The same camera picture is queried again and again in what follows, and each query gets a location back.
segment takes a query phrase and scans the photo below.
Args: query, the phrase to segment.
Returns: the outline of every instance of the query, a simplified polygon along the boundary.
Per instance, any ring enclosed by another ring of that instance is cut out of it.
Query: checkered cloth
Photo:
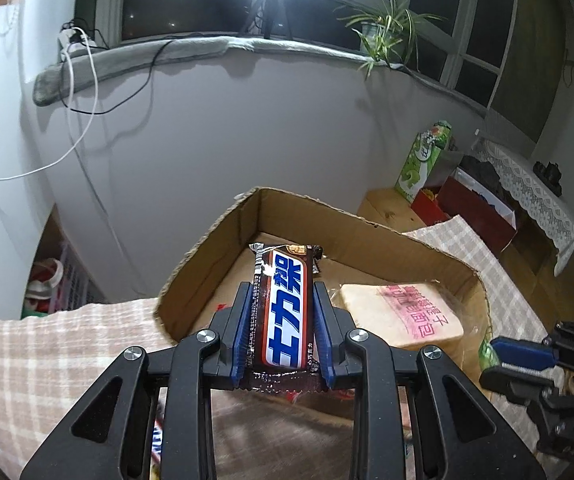
[[[464,260],[486,286],[494,332],[537,340],[542,324],[484,243],[460,218],[409,236]],[[148,352],[170,341],[152,314],[156,300],[90,304],[45,318],[0,321],[0,467],[19,477],[40,443],[78,397],[126,346]],[[352,432],[259,402],[245,392],[213,392],[217,469],[221,480],[272,477],[344,479]],[[494,405],[531,449],[536,431],[524,409]]]

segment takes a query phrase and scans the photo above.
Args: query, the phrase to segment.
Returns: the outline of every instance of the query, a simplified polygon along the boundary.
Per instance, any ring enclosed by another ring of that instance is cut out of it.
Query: window
[[[99,28],[109,43],[142,41],[170,34],[236,35],[255,0],[77,0],[77,14]],[[512,39],[516,0],[403,0],[412,12],[445,17],[418,27],[417,70],[449,89],[489,106]],[[359,38],[338,18],[352,7],[374,9],[380,0],[285,0],[285,14],[296,41],[360,51]],[[259,34],[262,12],[250,33]],[[285,37],[285,17],[273,26]]]
[[[251,0],[124,0],[123,40],[183,32],[236,34]]]
[[[82,26],[90,37],[94,39],[94,29],[96,28],[96,0],[76,0],[74,18],[77,20],[76,25]]]

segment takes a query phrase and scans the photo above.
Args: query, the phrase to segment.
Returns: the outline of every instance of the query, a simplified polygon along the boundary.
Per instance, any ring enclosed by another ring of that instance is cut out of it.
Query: tablecloth
[[[502,187],[553,241],[558,249],[554,276],[558,276],[574,252],[574,214],[541,182],[524,157],[488,139],[481,139],[472,154],[493,165]]]
[[[408,236],[464,260],[480,273],[495,335],[544,337],[538,317],[462,218]],[[152,352],[170,345],[153,318],[156,303],[89,304],[45,318],[0,320],[0,467],[11,480],[19,477],[40,443],[123,349],[138,344]],[[524,408],[499,396],[492,402],[534,450],[537,432]],[[258,402],[245,392],[214,391],[212,404],[219,479],[347,478],[350,428],[330,428],[291,408]]]

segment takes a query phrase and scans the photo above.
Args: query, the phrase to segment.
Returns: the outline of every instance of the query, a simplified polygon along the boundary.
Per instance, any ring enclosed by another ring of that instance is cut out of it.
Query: spider plant
[[[400,0],[381,0],[381,4],[382,7],[375,10],[353,7],[355,14],[338,18],[347,22],[345,26],[352,27],[358,34],[369,55],[370,59],[360,66],[360,69],[367,69],[365,79],[381,61],[391,68],[395,59],[407,64],[415,53],[418,66],[417,24],[422,20],[443,20],[443,17],[427,12],[413,14],[407,8],[407,3]],[[353,28],[354,25],[366,25],[365,29],[371,28],[373,33],[364,34],[363,31]]]

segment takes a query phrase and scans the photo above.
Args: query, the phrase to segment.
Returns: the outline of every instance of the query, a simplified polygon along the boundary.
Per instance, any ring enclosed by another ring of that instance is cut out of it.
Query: lace doily
[[[554,276],[564,269],[574,252],[574,215],[561,198],[555,196],[520,155],[488,139],[481,139],[472,153],[490,162],[500,176],[500,184],[517,200],[558,249]]]

